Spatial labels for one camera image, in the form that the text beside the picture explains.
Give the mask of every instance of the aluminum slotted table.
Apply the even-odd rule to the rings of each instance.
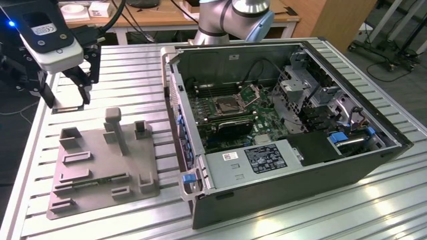
[[[308,40],[413,147],[356,184],[256,214],[192,230],[188,203],[178,194],[178,163],[161,86],[160,49],[176,45],[106,46],[100,81],[84,111],[50,114],[41,101],[2,221],[0,239],[408,239],[427,236],[427,129],[379,89],[328,42]],[[53,92],[74,88],[58,74]],[[149,122],[160,178],[160,195],[56,220],[45,212],[52,188],[58,133],[102,127],[104,110],[121,108],[121,124]]]

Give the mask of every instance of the power supply label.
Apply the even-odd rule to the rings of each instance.
[[[256,174],[261,174],[288,166],[276,144],[249,148],[244,150],[244,153]]]

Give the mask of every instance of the white label sticker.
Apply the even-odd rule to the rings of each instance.
[[[41,36],[41,35],[54,33],[57,29],[53,23],[49,23],[40,26],[34,26],[30,28],[30,30],[36,35]]]
[[[221,157],[224,158],[224,161],[232,160],[232,159],[237,159],[237,153],[236,152],[229,152],[221,155]]]

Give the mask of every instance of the circuit board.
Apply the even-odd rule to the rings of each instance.
[[[253,85],[244,87],[238,94],[192,97],[189,105],[205,153],[252,146],[260,139],[276,141],[288,135],[268,93]],[[218,130],[229,123],[245,123],[242,131],[248,132],[240,134],[238,129],[232,128],[232,136],[224,136]]]

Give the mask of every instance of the wooden desk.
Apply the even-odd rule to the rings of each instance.
[[[280,0],[270,0],[270,6],[274,7],[273,12],[277,12],[277,8],[282,8]],[[128,6],[128,9],[142,31],[176,31],[197,29],[196,23],[192,20],[186,20],[184,18],[181,11],[174,7],[169,0],[160,0],[158,7],[142,9],[142,11],[130,6]],[[130,23],[134,25],[126,9],[122,10],[122,14],[128,18]],[[89,21],[68,22],[66,25],[69,28],[74,28],[86,24],[96,24],[97,26],[104,26],[108,21],[109,18],[105,17],[90,17]],[[285,12],[277,13],[274,15],[272,27],[284,28],[281,32],[281,38],[289,38],[292,36],[292,32],[298,21],[300,17],[297,15],[290,16]],[[134,31],[136,30],[130,27],[125,19],[120,17],[108,32],[116,33],[120,45],[126,45],[126,32]]]
[[[346,51],[376,0],[282,0],[301,17],[292,38],[325,37]]]

